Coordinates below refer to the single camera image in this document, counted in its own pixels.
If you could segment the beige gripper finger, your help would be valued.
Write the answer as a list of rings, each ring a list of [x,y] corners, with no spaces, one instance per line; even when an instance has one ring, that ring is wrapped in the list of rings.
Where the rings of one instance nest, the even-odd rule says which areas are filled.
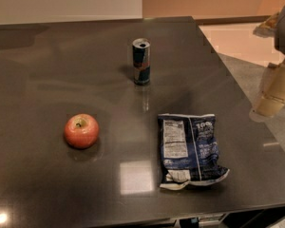
[[[273,37],[276,32],[278,15],[278,12],[271,15],[268,19],[266,19],[254,29],[253,34],[263,38]]]
[[[269,64],[262,75],[259,92],[249,113],[255,122],[264,122],[285,105],[285,59],[278,65]]]

